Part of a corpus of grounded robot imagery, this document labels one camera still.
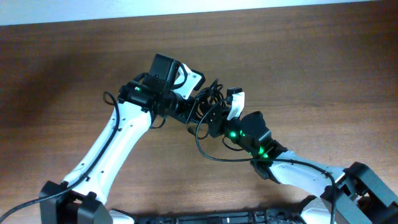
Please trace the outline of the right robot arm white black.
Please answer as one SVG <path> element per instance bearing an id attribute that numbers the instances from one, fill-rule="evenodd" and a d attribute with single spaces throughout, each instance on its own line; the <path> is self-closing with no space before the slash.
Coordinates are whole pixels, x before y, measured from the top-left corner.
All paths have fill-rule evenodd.
<path id="1" fill-rule="evenodd" d="M 261 112 L 240 118 L 240 111 L 217 103 L 201 122 L 212 137 L 228 138 L 248 152 L 248 162 L 263 179 L 315 196 L 300 212 L 305 222 L 397 223 L 397 195 L 369 166 L 354 162 L 344 168 L 302 158 L 272 138 Z"/>

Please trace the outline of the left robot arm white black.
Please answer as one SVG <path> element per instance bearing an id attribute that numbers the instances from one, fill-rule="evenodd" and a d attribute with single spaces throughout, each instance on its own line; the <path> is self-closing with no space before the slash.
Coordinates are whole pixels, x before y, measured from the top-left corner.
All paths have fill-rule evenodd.
<path id="1" fill-rule="evenodd" d="M 111 186 L 138 140 L 156 117 L 188 111 L 205 77 L 178 60 L 156 54 L 149 72 L 123 85 L 114 111 L 91 149 L 61 184 L 47 182 L 40 194 L 42 223 L 134 223 L 126 212 L 107 210 Z"/>

